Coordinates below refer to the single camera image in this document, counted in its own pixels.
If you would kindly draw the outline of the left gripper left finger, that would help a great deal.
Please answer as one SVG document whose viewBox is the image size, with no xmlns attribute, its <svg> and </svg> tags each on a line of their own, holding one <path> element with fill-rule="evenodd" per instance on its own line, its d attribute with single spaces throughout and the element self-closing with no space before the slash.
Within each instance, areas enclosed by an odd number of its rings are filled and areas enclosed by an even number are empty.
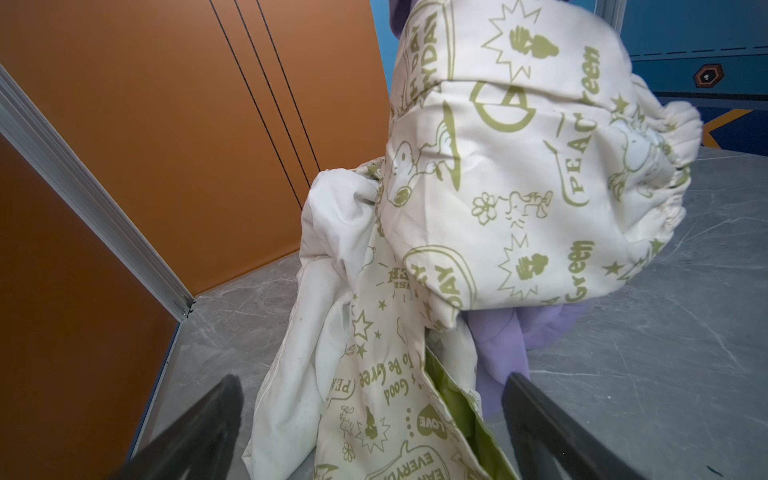
<svg viewBox="0 0 768 480">
<path fill-rule="evenodd" d="M 225 479 L 234 457 L 243 404 L 239 377 L 226 375 L 111 477 Z"/>
</svg>

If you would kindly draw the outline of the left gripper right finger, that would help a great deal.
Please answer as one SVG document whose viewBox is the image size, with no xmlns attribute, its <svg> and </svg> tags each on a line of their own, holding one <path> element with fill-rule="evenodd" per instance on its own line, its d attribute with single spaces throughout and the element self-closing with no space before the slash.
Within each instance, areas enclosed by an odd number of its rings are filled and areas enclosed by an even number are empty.
<svg viewBox="0 0 768 480">
<path fill-rule="evenodd" d="M 522 374 L 508 377 L 502 407 L 523 479 L 644 478 Z"/>
</svg>

